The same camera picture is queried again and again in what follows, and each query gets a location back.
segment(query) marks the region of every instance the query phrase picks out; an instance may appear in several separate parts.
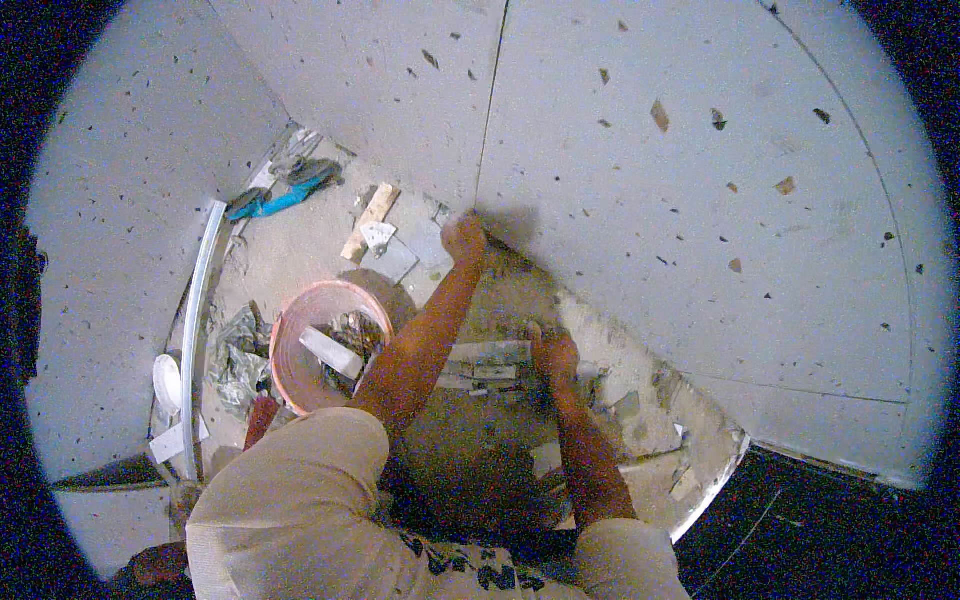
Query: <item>person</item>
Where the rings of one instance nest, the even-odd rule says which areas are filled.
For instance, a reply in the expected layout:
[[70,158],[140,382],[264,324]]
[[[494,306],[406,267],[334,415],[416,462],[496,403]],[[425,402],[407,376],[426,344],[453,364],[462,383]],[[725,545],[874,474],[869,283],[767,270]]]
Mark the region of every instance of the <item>person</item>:
[[612,448],[578,401],[576,345],[538,326],[531,350],[556,409],[579,530],[577,586],[515,563],[504,548],[374,522],[391,444],[430,396],[484,269],[487,237],[475,215],[447,225],[443,243],[453,269],[348,407],[292,421],[210,482],[186,528],[198,598],[688,597],[670,538],[637,520]]
[[187,568],[186,544],[172,541],[137,553],[107,583],[111,598],[179,598],[194,595]]

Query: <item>cloth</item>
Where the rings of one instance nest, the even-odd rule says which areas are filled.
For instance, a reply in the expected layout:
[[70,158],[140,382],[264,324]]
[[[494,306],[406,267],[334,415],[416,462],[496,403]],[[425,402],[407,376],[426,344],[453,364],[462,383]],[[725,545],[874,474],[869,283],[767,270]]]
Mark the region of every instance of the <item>cloth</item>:
[[581,588],[514,564],[502,548],[385,528],[372,517],[389,452],[375,417],[327,408],[237,457],[186,526],[197,597],[688,597],[669,537],[637,520],[598,521],[582,533]]

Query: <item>wall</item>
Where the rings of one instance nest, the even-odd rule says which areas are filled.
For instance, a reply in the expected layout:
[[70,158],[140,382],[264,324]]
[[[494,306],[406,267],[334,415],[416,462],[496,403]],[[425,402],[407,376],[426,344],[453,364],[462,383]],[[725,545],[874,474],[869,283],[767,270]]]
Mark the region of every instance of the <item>wall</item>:
[[504,0],[213,6],[298,123],[388,182],[473,204]]
[[49,256],[27,401],[50,480],[140,451],[209,202],[243,189],[288,120],[206,2],[128,2],[90,52],[27,215]]
[[478,206],[755,438],[919,487],[953,357],[944,190],[852,9],[778,8],[512,5]]

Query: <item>wooden board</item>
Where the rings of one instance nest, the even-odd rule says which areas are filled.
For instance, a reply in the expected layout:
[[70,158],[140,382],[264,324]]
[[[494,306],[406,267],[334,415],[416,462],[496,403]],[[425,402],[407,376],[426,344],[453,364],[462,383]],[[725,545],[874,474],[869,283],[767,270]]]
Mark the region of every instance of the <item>wooden board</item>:
[[364,210],[360,218],[357,219],[357,223],[353,227],[353,233],[350,234],[350,238],[344,245],[344,251],[340,252],[343,258],[360,264],[360,260],[367,251],[367,241],[363,238],[360,228],[372,221],[383,221],[399,195],[400,190],[398,188],[389,183],[380,183],[380,187],[376,188],[370,204],[367,205],[367,210]]

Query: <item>white block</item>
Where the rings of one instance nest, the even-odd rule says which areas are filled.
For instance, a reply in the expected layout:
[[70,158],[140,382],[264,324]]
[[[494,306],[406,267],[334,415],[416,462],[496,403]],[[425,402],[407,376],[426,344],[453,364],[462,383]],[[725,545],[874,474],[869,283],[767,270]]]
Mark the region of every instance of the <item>white block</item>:
[[353,353],[349,348],[344,348],[340,344],[325,335],[314,327],[307,327],[300,335],[300,343],[306,346],[308,350],[320,359],[331,369],[343,375],[347,379],[356,380],[357,375],[363,370],[363,359]]
[[[197,420],[200,422],[200,435],[195,440],[202,442],[210,437],[210,432],[202,415],[197,415]],[[150,449],[158,463],[168,461],[183,452],[183,423],[177,423],[155,438],[150,442]]]

